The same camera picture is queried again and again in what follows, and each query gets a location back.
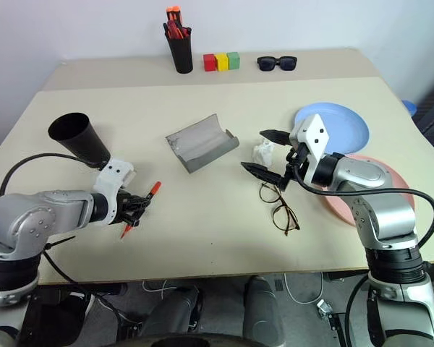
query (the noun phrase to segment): black cone cup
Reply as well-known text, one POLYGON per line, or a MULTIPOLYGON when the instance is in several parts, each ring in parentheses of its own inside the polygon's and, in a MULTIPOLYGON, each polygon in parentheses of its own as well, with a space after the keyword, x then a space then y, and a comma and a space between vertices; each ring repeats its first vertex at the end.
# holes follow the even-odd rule
POLYGON ((111 157, 83 113, 68 113, 59 117, 48 128, 48 135, 76 157, 90 161, 90 167, 102 168, 111 157))

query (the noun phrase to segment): black sunglasses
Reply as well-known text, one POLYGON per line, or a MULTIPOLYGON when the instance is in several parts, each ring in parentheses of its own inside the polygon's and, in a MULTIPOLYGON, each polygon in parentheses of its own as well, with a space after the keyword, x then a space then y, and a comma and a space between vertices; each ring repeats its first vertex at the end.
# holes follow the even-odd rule
POLYGON ((260 56, 258 64, 260 71, 272 71, 275 65, 279 65, 280 69, 284 71, 292 71, 296 69, 297 58, 295 56, 281 56, 275 58, 274 56, 260 56))

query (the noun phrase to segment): white plastic bracket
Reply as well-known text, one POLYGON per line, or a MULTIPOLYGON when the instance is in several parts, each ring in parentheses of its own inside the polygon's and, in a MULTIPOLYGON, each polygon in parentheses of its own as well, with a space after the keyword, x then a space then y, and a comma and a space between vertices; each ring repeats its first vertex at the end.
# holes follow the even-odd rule
POLYGON ((131 163, 112 158, 96 178, 93 190, 104 195, 108 201, 108 213, 103 220, 95 222, 99 226, 107 226, 117 214, 117 193, 126 187, 135 177, 131 163))
POLYGON ((297 147, 299 143, 305 143, 309 149, 309 154, 307 154, 309 166, 304 177, 306 184, 312 183, 313 175, 320 159, 324 156, 329 138, 325 124, 318 113, 312 114, 294 125, 289 140, 294 147, 297 147))

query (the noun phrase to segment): pink plate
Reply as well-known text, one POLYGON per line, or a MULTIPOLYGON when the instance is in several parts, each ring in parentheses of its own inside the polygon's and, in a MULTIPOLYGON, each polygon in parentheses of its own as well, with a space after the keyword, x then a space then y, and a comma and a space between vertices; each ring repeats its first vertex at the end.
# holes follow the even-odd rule
MULTIPOLYGON (((405 180, 400 176, 397 172, 395 172, 391 167, 386 165, 385 163, 376 160, 374 158, 366 157, 364 155, 358 155, 358 154, 349 154, 348 157, 358 160, 373 160, 379 164, 384 165, 392 176, 392 182, 393 186, 396 188, 408 188, 408 184, 405 182, 405 180)), ((408 200, 410 205, 412 206, 414 210, 414 198, 411 194, 403 194, 405 198, 408 200)), ((348 224, 355 226, 354 218, 352 217, 352 212, 350 212, 349 207, 346 205, 344 201, 341 200, 340 197, 325 197, 326 202, 328 203, 329 207, 337 214, 342 220, 346 221, 348 224)))

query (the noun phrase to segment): sunglasses lens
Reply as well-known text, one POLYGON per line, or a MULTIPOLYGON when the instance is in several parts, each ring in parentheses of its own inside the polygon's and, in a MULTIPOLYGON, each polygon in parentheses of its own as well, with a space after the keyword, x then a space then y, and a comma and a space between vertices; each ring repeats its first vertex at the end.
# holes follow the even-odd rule
POLYGON ((280 58, 280 69, 292 71, 296 68, 297 59, 293 56, 285 56, 280 58))
POLYGON ((276 60, 274 58, 261 58, 258 63, 260 71, 271 71, 275 68, 276 60))

